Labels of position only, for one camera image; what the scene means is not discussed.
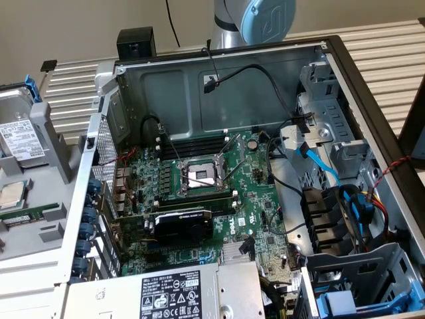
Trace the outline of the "black RAM slot bank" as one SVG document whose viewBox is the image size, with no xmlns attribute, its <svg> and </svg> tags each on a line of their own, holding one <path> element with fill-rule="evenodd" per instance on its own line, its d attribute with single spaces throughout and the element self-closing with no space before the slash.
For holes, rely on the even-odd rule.
<svg viewBox="0 0 425 319">
<path fill-rule="evenodd" d="M 217 154 L 224 147 L 226 141 L 223 135 L 219 135 L 190 140 L 179 140 L 173 143 L 181 159 L 183 159 Z M 161 145 L 161 157 L 163 160 L 177 159 L 169 142 Z"/>
<path fill-rule="evenodd" d="M 221 193 L 158 201 L 153 205 L 153 211 L 165 213 L 205 210 L 210 211 L 214 217 L 220 217 L 235 214 L 238 202 L 239 196 Z"/>
</svg>

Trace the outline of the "black graphics card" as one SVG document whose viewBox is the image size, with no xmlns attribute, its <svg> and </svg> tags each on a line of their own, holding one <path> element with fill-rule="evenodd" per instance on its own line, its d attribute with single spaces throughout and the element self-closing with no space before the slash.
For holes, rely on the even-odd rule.
<svg viewBox="0 0 425 319">
<path fill-rule="evenodd" d="M 197 245 L 214 233 L 213 213 L 201 208 L 120 217 L 111 226 L 125 244 Z"/>
</svg>

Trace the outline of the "silver CPU chip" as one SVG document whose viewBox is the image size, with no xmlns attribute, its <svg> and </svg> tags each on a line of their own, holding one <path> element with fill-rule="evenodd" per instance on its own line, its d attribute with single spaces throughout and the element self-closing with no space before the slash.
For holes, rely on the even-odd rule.
<svg viewBox="0 0 425 319">
<path fill-rule="evenodd" d="M 16 211 L 24 207 L 27 182 L 17 181 L 4 185 L 0 190 L 0 211 Z"/>
</svg>

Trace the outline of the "thin metal locking lever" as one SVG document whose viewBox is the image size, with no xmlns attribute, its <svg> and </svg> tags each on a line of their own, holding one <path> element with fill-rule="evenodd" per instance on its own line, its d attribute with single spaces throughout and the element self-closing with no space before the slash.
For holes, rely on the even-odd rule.
<svg viewBox="0 0 425 319">
<path fill-rule="evenodd" d="M 168 139 L 168 141 L 169 141 L 169 143 L 170 143 L 171 147 L 173 148 L 173 151 L 175 152 L 175 155 L 177 156 L 177 159 L 178 159 L 178 160 L 179 160 L 179 162 L 181 163 L 181 162 L 182 162 L 182 161 L 181 161 L 181 157 L 180 157 L 180 155 L 179 155 L 179 153 L 178 153 L 177 149 L 175 148 L 174 143 L 173 143 L 172 139 L 170 138 L 169 134 L 167 133 L 167 131 L 165 131 L 165 135 L 166 135 L 166 137 L 167 137 L 167 139 Z"/>
<path fill-rule="evenodd" d="M 232 177 L 236 171 L 238 170 L 238 168 L 245 162 L 245 159 L 240 160 L 239 163 L 236 164 L 236 166 L 231 169 L 231 171 L 222 179 L 222 183 L 224 184 L 230 177 Z"/>
</svg>

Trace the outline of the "open PC case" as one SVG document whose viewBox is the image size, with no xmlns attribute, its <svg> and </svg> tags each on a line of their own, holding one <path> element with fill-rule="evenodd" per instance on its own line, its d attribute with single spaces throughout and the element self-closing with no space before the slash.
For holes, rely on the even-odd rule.
<svg viewBox="0 0 425 319">
<path fill-rule="evenodd" d="M 311 112 L 298 107 L 301 68 L 327 60 L 349 102 L 358 128 L 375 155 L 374 182 L 343 183 L 336 171 L 304 142 L 285 149 L 280 130 L 296 125 L 302 133 L 312 126 Z M 337 37 L 290 41 L 214 51 L 174 54 L 147 60 L 119 61 L 105 80 L 91 117 L 65 234 L 63 319 L 72 284 L 123 277 L 122 254 L 111 224 L 118 218 L 115 177 L 119 165 L 136 148 L 155 148 L 172 141 L 237 132 L 265 133 L 276 143 L 278 156 L 270 160 L 283 210 L 284 225 L 296 233 L 288 237 L 298 255 L 299 284 L 293 298 L 283 295 L 258 271 L 265 319 L 294 319 L 294 308 L 306 258 L 315 253 L 301 209 L 303 189 L 336 187 L 353 251 L 371 252 L 397 243 L 407 254 L 425 288 L 425 188 L 401 150 L 357 66 Z M 85 256 L 88 269 L 72 274 L 82 210 L 90 178 L 102 182 L 96 196 L 97 221 Z"/>
</svg>

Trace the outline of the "hard disk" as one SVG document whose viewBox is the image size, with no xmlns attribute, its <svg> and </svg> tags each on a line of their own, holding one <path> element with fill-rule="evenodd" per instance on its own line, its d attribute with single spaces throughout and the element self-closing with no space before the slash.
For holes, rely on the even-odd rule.
<svg viewBox="0 0 425 319">
<path fill-rule="evenodd" d="M 30 120 L 33 105 L 41 101 L 36 82 L 0 85 L 0 155 L 13 156 L 23 169 L 47 164 L 46 142 Z"/>
</svg>

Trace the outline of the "silver finned heatsink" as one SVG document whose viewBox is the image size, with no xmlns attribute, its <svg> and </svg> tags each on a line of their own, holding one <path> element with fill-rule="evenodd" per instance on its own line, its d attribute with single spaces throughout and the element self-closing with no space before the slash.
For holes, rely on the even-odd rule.
<svg viewBox="0 0 425 319">
<path fill-rule="evenodd" d="M 250 262 L 249 254 L 243 254 L 239 248 L 242 242 L 226 243 L 222 246 L 221 263 L 223 265 L 233 265 L 237 263 Z"/>
</svg>

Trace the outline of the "CPU socket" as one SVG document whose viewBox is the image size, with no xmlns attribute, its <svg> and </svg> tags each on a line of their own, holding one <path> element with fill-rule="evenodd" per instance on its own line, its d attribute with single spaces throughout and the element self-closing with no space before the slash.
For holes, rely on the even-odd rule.
<svg viewBox="0 0 425 319">
<path fill-rule="evenodd" d="M 187 160 L 177 165 L 179 169 L 179 195 L 189 196 L 190 192 L 221 192 L 228 189 L 223 163 L 217 159 Z"/>
</svg>

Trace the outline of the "green motherboard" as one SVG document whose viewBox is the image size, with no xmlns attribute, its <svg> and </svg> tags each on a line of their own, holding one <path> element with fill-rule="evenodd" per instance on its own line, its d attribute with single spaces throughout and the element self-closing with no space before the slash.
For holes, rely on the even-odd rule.
<svg viewBox="0 0 425 319">
<path fill-rule="evenodd" d="M 162 159 L 161 145 L 133 149 L 127 160 L 119 165 L 114 190 L 117 219 L 160 213 L 153 211 L 153 205 L 163 200 L 221 193 L 239 196 L 236 213 L 213 216 L 212 237 L 197 245 L 125 244 L 113 234 L 122 254 L 122 275 L 212 263 L 223 265 L 222 246 L 242 242 L 239 250 L 248 253 L 250 261 L 257 264 L 262 282 L 269 283 L 283 295 L 294 297 L 299 284 L 298 254 L 291 248 L 288 237 L 296 230 L 284 225 L 278 186 L 269 174 L 270 160 L 279 154 L 276 143 L 268 143 L 265 133 L 237 133 L 241 133 L 245 143 L 245 162 L 226 181 L 228 189 L 221 192 L 193 191 L 189 196 L 179 195 L 177 165 L 180 162 L 178 159 Z M 237 133 L 223 134 L 225 141 Z M 248 149 L 249 140 L 258 142 L 256 151 Z M 238 162 L 239 150 L 233 146 L 224 153 L 225 176 Z"/>
</svg>

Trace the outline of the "black box mount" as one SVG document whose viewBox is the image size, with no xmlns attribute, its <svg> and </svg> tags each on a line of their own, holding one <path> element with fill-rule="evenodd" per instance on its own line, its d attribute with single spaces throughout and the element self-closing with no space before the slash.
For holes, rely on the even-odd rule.
<svg viewBox="0 0 425 319">
<path fill-rule="evenodd" d="M 153 27 L 122 29 L 116 41 L 120 60 L 157 56 Z"/>
</svg>

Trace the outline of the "silver power supply unit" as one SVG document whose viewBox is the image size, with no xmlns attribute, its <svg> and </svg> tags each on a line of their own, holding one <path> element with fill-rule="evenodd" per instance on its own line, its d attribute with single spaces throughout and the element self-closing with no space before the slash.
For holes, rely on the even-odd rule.
<svg viewBox="0 0 425 319">
<path fill-rule="evenodd" d="M 63 319 L 265 319 L 256 263 L 72 284 Z"/>
</svg>

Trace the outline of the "metal socket cover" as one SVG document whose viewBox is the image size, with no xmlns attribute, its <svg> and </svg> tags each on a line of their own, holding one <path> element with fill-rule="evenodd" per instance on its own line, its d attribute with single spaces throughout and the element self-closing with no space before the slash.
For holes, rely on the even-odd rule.
<svg viewBox="0 0 425 319">
<path fill-rule="evenodd" d="M 219 151 L 219 153 L 214 155 L 215 161 L 217 163 L 223 163 L 224 153 L 230 150 L 233 146 L 236 146 L 239 150 L 239 162 L 234 167 L 235 169 L 238 168 L 245 161 L 245 143 L 242 139 L 241 133 L 233 135 L 233 137 L 231 137 L 230 139 L 226 138 L 226 144 L 224 145 L 224 147 Z"/>
</svg>

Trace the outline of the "silver metal drive cage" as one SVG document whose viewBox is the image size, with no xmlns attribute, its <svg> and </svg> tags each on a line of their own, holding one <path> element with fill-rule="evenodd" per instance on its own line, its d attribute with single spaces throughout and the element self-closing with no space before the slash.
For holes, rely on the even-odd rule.
<svg viewBox="0 0 425 319">
<path fill-rule="evenodd" d="M 343 183 L 374 182 L 375 155 L 361 133 L 337 76 L 327 60 L 301 68 L 299 109 L 313 114 L 309 123 L 322 139 L 316 147 L 319 157 L 332 167 Z"/>
</svg>

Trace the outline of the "green RAM stick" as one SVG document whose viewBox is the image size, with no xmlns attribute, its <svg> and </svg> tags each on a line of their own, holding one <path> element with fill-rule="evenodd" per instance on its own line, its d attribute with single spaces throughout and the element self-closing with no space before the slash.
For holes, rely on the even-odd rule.
<svg viewBox="0 0 425 319">
<path fill-rule="evenodd" d="M 0 214 L 0 220 L 2 220 L 8 227 L 25 223 L 32 223 L 45 219 L 43 211 L 56 208 L 59 208 L 58 203 L 51 203 L 39 207 L 11 211 Z"/>
</svg>

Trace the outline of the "grey parts rack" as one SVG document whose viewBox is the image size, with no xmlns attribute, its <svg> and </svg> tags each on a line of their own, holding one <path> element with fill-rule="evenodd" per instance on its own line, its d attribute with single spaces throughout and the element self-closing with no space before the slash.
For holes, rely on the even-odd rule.
<svg viewBox="0 0 425 319">
<path fill-rule="evenodd" d="M 0 262 L 62 245 L 82 152 L 50 112 L 0 98 Z"/>
</svg>

